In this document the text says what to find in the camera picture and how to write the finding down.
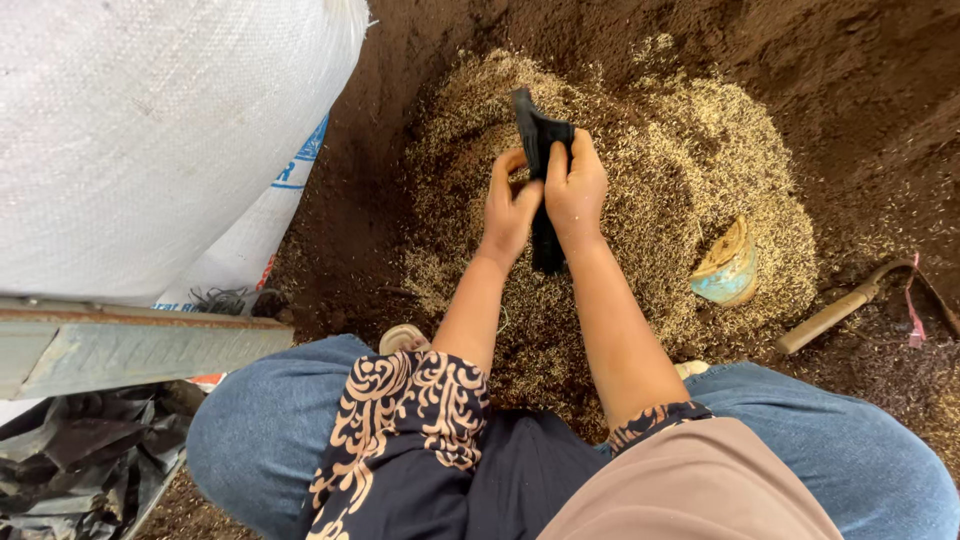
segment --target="hand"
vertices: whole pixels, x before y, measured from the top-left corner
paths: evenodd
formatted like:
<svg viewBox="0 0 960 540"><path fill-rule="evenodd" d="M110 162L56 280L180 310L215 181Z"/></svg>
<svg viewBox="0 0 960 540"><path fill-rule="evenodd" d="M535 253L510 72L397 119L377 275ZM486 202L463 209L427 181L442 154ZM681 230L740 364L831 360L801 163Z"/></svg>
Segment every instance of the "hand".
<svg viewBox="0 0 960 540"><path fill-rule="evenodd" d="M526 164L522 148L508 150L496 159L484 207L484 232L477 256L492 258L504 276L510 273L523 251L530 236L530 224L543 200L543 182L540 181L527 184L516 199L511 194L510 173Z"/></svg>
<svg viewBox="0 0 960 540"><path fill-rule="evenodd" d="M585 244L603 242L600 211L607 196L607 171L593 150L590 134L573 136L573 162L566 172L566 149L561 142L550 147L546 172L546 212L569 259Z"/></svg>

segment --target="beige fabric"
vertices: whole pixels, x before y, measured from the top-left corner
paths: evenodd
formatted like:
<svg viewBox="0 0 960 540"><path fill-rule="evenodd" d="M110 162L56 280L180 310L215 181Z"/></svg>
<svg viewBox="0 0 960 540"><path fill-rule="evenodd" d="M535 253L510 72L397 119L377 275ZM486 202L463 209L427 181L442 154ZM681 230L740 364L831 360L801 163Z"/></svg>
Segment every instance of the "beige fabric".
<svg viewBox="0 0 960 540"><path fill-rule="evenodd" d="M843 540L800 479L733 418L638 443L584 484L540 538Z"/></svg>

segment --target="pink string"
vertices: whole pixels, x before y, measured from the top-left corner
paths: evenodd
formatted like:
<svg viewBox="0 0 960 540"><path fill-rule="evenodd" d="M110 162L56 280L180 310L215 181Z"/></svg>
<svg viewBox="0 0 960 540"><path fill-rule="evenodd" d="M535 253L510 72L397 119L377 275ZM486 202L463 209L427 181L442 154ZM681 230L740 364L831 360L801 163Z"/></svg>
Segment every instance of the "pink string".
<svg viewBox="0 0 960 540"><path fill-rule="evenodd" d="M917 275L917 269L920 268L920 252L913 254L913 270L910 271L910 278L906 281L906 308L910 311L910 318L913 319L913 331L910 332L910 339L907 345L914 349L920 349L926 341L924 332L924 323L917 316L917 310L913 308L913 302L910 300L910 286L913 285L913 277Z"/></svg>

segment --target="left hand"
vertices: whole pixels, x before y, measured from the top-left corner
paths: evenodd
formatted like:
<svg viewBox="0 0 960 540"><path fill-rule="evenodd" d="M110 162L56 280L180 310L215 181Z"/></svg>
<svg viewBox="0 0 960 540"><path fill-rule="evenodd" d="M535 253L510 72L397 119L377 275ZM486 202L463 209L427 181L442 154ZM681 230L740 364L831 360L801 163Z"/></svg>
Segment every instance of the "left hand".
<svg viewBox="0 0 960 540"><path fill-rule="evenodd" d="M510 273L523 251L530 236L530 224L543 200L543 182L539 180L523 187L516 199L511 194L510 173L526 164L522 148L512 148L496 159L484 207L483 239L476 255L492 258L504 275Z"/></svg>

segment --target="patterned sleeve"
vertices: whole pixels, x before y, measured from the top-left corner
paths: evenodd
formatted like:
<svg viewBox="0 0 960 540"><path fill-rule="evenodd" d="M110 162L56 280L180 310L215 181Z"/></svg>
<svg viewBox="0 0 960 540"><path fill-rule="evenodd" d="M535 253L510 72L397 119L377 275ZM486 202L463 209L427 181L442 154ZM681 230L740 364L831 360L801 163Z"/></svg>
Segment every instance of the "patterned sleeve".
<svg viewBox="0 0 960 540"><path fill-rule="evenodd" d="M487 376L444 353L356 361L300 513L302 537L460 538Z"/></svg>
<svg viewBox="0 0 960 540"><path fill-rule="evenodd" d="M613 457L617 457L663 430L691 420L707 418L713 418L713 412L706 405L697 402L657 405L641 410L633 420L611 431L607 442Z"/></svg>

